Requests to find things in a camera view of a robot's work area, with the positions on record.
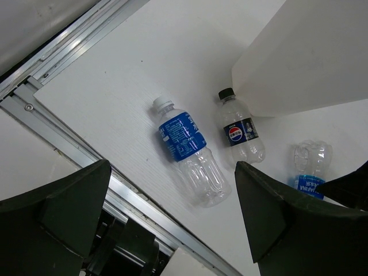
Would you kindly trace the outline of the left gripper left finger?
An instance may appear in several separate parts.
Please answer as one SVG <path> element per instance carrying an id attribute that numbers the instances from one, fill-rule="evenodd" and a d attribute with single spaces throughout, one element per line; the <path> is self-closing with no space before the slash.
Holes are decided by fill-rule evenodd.
<path id="1" fill-rule="evenodd" d="M 1 275 L 79 275 L 111 176 L 106 159 L 1 201 Z"/>

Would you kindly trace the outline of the Aquafina blue label bottle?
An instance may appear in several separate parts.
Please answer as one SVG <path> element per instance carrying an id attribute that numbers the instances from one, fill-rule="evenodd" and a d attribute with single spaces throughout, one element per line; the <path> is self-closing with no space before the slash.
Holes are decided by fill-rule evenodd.
<path id="1" fill-rule="evenodd" d="M 332 160 L 332 146 L 324 141 L 305 140 L 296 145 L 294 165 L 296 176 L 293 187 L 320 200 L 324 196 L 317 187 L 325 183 Z"/>

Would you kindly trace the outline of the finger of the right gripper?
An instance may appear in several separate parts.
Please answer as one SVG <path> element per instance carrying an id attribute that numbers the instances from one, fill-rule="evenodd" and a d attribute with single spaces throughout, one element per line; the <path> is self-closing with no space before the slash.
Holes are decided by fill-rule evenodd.
<path id="1" fill-rule="evenodd" d="M 367 210 L 368 163 L 357 170 L 316 188 L 318 193 L 345 207 Z"/>

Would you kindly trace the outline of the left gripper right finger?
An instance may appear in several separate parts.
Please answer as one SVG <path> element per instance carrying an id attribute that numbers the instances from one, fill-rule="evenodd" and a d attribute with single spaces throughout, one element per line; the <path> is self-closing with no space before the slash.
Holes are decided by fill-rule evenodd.
<path id="1" fill-rule="evenodd" d="M 367 274 L 367 210 L 309 196 L 246 162 L 235 181 L 261 275 Z"/>

